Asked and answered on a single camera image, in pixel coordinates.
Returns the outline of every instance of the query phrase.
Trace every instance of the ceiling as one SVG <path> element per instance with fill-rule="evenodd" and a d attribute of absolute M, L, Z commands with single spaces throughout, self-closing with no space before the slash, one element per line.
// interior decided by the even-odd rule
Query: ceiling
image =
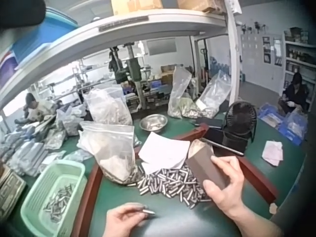
<path fill-rule="evenodd" d="M 165 8 L 177 8 L 177 0 L 161 0 Z M 239 0 L 240 6 L 249 6 L 267 3 L 277 0 Z M 60 10 L 73 19 L 79 25 L 85 25 L 99 16 L 101 18 L 113 15 L 111 0 L 45 0 L 47 6 Z"/>

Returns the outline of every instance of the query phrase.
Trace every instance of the paper sheet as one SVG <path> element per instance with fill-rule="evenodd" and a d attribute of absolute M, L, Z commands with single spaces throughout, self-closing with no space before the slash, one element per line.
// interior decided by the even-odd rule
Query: paper sheet
<path fill-rule="evenodd" d="M 144 171 L 149 174 L 159 169 L 179 169 L 189 150 L 189 141 L 172 140 L 152 132 L 148 136 L 139 157 L 144 161 Z"/>

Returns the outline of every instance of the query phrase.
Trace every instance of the metal rack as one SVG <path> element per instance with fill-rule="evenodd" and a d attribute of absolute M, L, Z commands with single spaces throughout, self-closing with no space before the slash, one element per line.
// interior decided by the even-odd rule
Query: metal rack
<path fill-rule="evenodd" d="M 196 71 L 199 72 L 198 41 L 222 35 L 228 35 L 230 42 L 231 104 L 238 98 L 239 49 L 236 23 L 228 0 L 225 0 L 225 5 L 226 16 L 182 9 L 147 10 L 112 16 L 78 28 L 53 42 L 14 74 L 0 91 L 0 109 L 30 84 L 63 65 L 126 42 L 191 36 Z"/>

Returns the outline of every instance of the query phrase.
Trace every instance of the pile of metal pins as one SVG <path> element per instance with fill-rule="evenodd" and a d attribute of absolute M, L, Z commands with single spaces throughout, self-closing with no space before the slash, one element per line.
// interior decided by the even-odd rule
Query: pile of metal pins
<path fill-rule="evenodd" d="M 139 182 L 127 186 L 136 186 L 140 195 L 161 193 L 167 198 L 178 196 L 180 202 L 185 203 L 190 209 L 199 202 L 211 201 L 187 165 L 181 169 L 162 169 L 150 175 L 146 175 L 141 166 L 139 169 L 144 176 Z"/>
<path fill-rule="evenodd" d="M 44 207 L 44 211 L 50 213 L 50 219 L 54 223 L 59 223 L 66 210 L 69 199 L 74 191 L 75 185 L 70 184 L 58 190 Z"/>

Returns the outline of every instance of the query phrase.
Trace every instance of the table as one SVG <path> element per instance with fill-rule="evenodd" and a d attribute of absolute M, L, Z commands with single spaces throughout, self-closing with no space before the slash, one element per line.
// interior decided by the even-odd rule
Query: table
<path fill-rule="evenodd" d="M 169 123 L 161 135 L 172 138 L 193 128 L 193 125 L 185 119 L 169 118 Z M 148 133 L 140 129 L 138 121 L 135 122 L 135 133 L 143 142 L 148 136 Z M 283 143 L 284 161 L 278 167 L 272 167 L 261 158 L 265 141 L 267 140 L 281 141 Z M 64 143 L 61 150 L 66 150 L 67 153 L 75 151 L 77 149 L 77 141 L 77 137 L 70 138 Z M 290 193 L 301 170 L 305 158 L 301 148 L 293 145 L 287 138 L 282 137 L 278 131 L 259 120 L 254 143 L 249 145 L 245 155 L 279 190 L 276 204 L 280 206 Z M 87 177 L 94 163 L 93 158 L 85 161 Z M 7 226 L 17 234 L 20 233 L 23 234 L 21 236 L 28 237 L 32 235 L 20 217 L 20 208 L 35 178 L 26 177 L 25 180 L 29 186 L 8 219 Z M 269 205 L 247 181 L 244 185 L 242 198 L 245 204 L 257 214 L 265 218 L 271 217 Z M 144 236 L 156 237 L 179 235 L 184 237 L 239 236 L 238 228 L 234 223 L 214 205 L 200 203 L 193 210 L 189 210 L 177 198 L 167 199 L 162 195 L 151 196 L 150 194 L 139 196 L 136 188 L 122 187 L 111 183 L 105 178 L 103 178 L 98 191 L 89 236 L 101 237 L 104 231 L 107 210 L 130 201 L 142 202 L 158 214 L 157 218 L 148 221 L 144 227 L 138 228 L 133 233 L 133 236 L 141 237 L 144 234 Z"/>

